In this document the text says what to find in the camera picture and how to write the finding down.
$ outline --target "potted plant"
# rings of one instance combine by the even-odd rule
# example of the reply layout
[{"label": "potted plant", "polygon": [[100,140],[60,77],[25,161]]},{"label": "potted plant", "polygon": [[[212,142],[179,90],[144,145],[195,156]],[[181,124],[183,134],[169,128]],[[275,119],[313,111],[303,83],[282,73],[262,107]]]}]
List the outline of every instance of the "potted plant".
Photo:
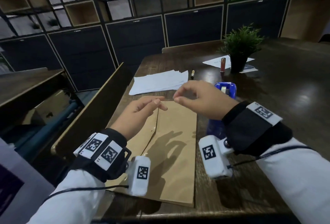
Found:
[{"label": "potted plant", "polygon": [[258,45],[264,39],[258,35],[259,31],[260,29],[254,29],[250,24],[225,35],[225,46],[221,50],[230,56],[232,73],[243,71],[248,57],[259,50]]}]

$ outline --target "left hand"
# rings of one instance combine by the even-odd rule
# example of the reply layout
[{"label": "left hand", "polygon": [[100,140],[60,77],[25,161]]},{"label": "left hand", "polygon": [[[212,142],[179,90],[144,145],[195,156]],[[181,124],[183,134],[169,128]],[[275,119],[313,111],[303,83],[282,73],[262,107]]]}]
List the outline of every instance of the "left hand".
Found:
[{"label": "left hand", "polygon": [[155,109],[167,110],[161,103],[164,100],[164,96],[143,96],[132,101],[110,128],[121,133],[127,141],[130,140],[142,129]]}]

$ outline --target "black wrist band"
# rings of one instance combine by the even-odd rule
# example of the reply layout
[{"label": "black wrist band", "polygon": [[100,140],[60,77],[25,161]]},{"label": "black wrist band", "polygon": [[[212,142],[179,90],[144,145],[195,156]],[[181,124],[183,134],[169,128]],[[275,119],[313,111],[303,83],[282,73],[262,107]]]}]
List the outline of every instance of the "black wrist band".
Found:
[{"label": "black wrist band", "polygon": [[[115,140],[115,142],[121,147],[126,147],[127,145],[126,138],[116,130],[107,128],[107,129],[103,129],[100,133],[107,135],[108,138],[100,146],[100,149],[95,152],[94,155],[96,156],[100,155],[104,151],[104,148],[102,149],[101,147],[102,146],[106,147],[112,140]],[[118,154],[118,157],[113,161],[110,167],[110,171],[108,172],[112,174],[117,173],[118,169],[123,164],[124,159],[125,159],[125,155],[123,152]],[[88,159],[81,155],[78,155],[78,157],[74,160],[73,164],[70,167],[70,170],[77,170],[77,169],[85,170],[86,172],[90,173],[91,175],[93,175],[102,182],[106,182],[107,180],[110,179],[116,179],[115,177],[110,177],[107,171],[99,167],[94,162],[94,159]],[[119,171],[119,176],[124,172],[125,172],[125,166],[123,167],[122,171]]]},{"label": "black wrist band", "polygon": [[246,109],[248,105],[247,101],[237,104],[222,119],[227,141],[236,154],[259,156],[271,146],[286,143],[292,138],[290,128],[282,122],[272,126]]}]

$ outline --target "stack of paper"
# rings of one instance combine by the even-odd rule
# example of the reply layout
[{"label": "stack of paper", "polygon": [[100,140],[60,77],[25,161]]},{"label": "stack of paper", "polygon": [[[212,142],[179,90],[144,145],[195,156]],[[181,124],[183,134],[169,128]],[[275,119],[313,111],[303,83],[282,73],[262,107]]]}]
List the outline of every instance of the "stack of paper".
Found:
[{"label": "stack of paper", "polygon": [[221,67],[221,58],[226,58],[225,69],[230,68],[231,67],[231,62],[230,62],[229,55],[221,56],[221,57],[218,57],[218,58],[215,58],[215,59],[212,59],[212,60],[207,60],[207,61],[204,61],[203,63],[208,64],[208,65],[213,66],[213,67],[220,68]]},{"label": "stack of paper", "polygon": [[129,95],[151,93],[166,90],[177,90],[188,81],[188,71],[167,71],[142,77],[134,77],[134,84]]}]

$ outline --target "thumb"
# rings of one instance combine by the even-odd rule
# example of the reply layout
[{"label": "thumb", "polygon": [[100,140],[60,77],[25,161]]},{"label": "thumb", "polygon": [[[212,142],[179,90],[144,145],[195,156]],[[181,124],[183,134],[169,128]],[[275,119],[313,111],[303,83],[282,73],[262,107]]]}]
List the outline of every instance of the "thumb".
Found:
[{"label": "thumb", "polygon": [[197,99],[195,100],[191,100],[191,99],[188,99],[184,96],[179,96],[179,97],[176,97],[174,99],[174,101],[186,108],[189,108],[190,110],[196,112],[198,109],[198,103],[197,103]]},{"label": "thumb", "polygon": [[149,117],[153,114],[154,110],[160,105],[160,99],[149,102],[144,108],[139,111],[139,114],[143,117]]}]

